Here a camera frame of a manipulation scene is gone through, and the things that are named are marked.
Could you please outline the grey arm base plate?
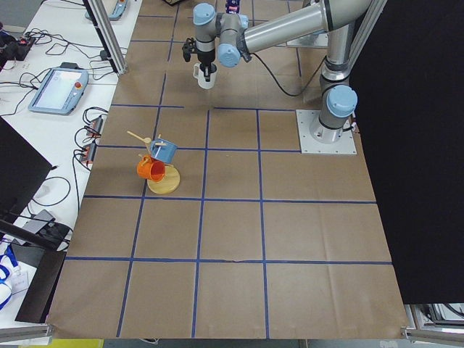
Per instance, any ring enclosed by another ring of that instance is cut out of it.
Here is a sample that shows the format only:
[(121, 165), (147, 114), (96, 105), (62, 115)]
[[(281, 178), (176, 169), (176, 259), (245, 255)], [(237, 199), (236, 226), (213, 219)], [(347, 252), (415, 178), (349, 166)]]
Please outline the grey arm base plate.
[(352, 127), (348, 120), (338, 130), (324, 127), (320, 110), (297, 109), (297, 127), (302, 154), (356, 155)]

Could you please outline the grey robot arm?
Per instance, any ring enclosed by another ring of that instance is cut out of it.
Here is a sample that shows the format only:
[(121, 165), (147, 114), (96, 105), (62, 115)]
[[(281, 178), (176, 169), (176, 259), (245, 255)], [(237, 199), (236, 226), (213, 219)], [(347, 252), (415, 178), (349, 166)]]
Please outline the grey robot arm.
[(219, 60), (225, 67), (249, 62), (259, 51), (314, 33), (328, 36), (327, 54), (319, 69), (322, 107), (311, 123), (311, 136), (333, 144), (347, 131), (344, 124), (357, 106), (349, 87), (351, 70), (363, 49), (385, 1), (305, 1), (301, 9), (254, 27), (235, 9), (216, 12), (213, 5), (193, 10), (195, 36), (183, 45), (183, 58), (199, 59), (199, 80), (212, 88)]

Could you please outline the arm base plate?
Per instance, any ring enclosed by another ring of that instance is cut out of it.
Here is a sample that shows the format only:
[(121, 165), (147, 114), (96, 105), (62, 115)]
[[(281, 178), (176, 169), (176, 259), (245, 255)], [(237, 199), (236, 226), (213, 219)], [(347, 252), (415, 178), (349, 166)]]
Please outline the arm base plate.
[(313, 33), (286, 42), (287, 46), (296, 48), (326, 49), (328, 47), (327, 33)]

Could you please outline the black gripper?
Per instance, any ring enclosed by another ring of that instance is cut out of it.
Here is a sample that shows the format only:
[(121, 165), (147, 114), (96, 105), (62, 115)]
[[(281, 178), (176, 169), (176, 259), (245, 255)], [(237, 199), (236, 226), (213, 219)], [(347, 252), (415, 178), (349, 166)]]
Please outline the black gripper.
[(215, 50), (196, 52), (198, 60), (200, 62), (200, 69), (204, 70), (204, 79), (206, 82), (211, 81), (211, 70), (216, 70), (217, 66), (214, 64), (215, 61)]

